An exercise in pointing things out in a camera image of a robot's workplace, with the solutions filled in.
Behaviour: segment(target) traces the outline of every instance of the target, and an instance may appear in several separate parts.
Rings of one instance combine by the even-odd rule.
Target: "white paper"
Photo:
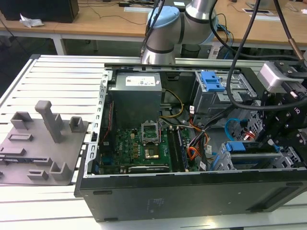
[[[155,86],[155,79],[147,76],[127,76],[126,86]]]
[[[257,15],[255,20],[280,22],[280,18],[277,17],[277,16],[260,16],[260,15]]]
[[[31,18],[26,18],[23,17],[22,14],[20,14],[20,20],[19,22],[21,22],[22,24],[24,24],[24,26],[31,28],[32,26],[42,26],[44,25],[42,20],[40,19],[31,19]]]
[[[175,6],[185,6],[184,2],[174,1]]]

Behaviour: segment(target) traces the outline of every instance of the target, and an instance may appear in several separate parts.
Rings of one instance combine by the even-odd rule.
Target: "computer case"
[[[72,23],[79,12],[78,0],[0,0],[0,10],[6,20],[31,19]]]

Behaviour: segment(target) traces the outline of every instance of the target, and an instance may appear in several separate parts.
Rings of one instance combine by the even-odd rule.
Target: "3d-printed part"
[[[62,134],[51,112],[51,106],[52,104],[50,101],[38,101],[35,106],[35,110],[42,115],[46,128],[51,134],[54,142],[60,143],[62,140]]]
[[[33,160],[33,163],[37,166],[51,166],[52,165],[52,159],[47,158],[43,160]]]
[[[71,117],[71,120],[69,122],[69,126],[71,127],[72,133],[82,133],[84,132],[84,125],[82,118],[79,116],[73,116]]]
[[[69,178],[71,171],[66,162],[63,163],[61,168],[58,167],[57,163],[53,162],[49,174],[52,175],[56,181],[62,181]]]
[[[9,137],[10,141],[32,141],[33,136],[31,134],[12,134]]]
[[[26,153],[25,149],[23,148],[0,148],[0,154],[2,155],[9,155],[9,156],[23,156]]]
[[[54,114],[53,116],[54,116],[54,118],[56,120],[56,123],[57,123],[59,129],[62,130],[62,128],[63,128],[63,121],[62,121],[61,114]]]
[[[33,121],[27,112],[16,112],[11,119],[11,123],[16,129],[28,129],[25,122]]]
[[[27,177],[29,177],[30,180],[47,180],[49,176],[44,170],[30,169]]]
[[[44,120],[31,119],[28,113],[14,115],[14,120],[20,122],[15,123],[0,145],[0,171],[3,173],[0,183],[70,184],[88,122],[79,117],[63,121],[59,114],[49,113],[50,106],[50,102],[39,101],[35,107]],[[60,143],[55,143],[54,136],[50,136],[57,131],[62,137]]]

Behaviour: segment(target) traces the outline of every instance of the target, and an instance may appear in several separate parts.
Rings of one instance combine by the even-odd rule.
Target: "red wire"
[[[111,128],[111,110],[112,110],[112,103],[110,104],[110,111],[109,111],[109,126],[107,127],[106,134],[105,134],[104,138],[102,139],[101,143],[104,142],[104,140],[106,139],[106,136],[108,135],[110,128]]]

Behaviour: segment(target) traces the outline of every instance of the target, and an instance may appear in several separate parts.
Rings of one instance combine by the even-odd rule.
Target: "sticker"
[[[4,159],[5,161],[10,161],[10,162],[18,162],[17,159]]]
[[[184,2],[180,2],[180,1],[174,1],[174,5],[175,6],[186,6]]]
[[[207,153],[212,155],[212,146],[207,145]]]
[[[126,86],[155,86],[155,79],[145,76],[127,76]]]
[[[190,114],[194,114],[194,106],[190,105]]]
[[[206,171],[207,166],[201,161],[200,167]]]

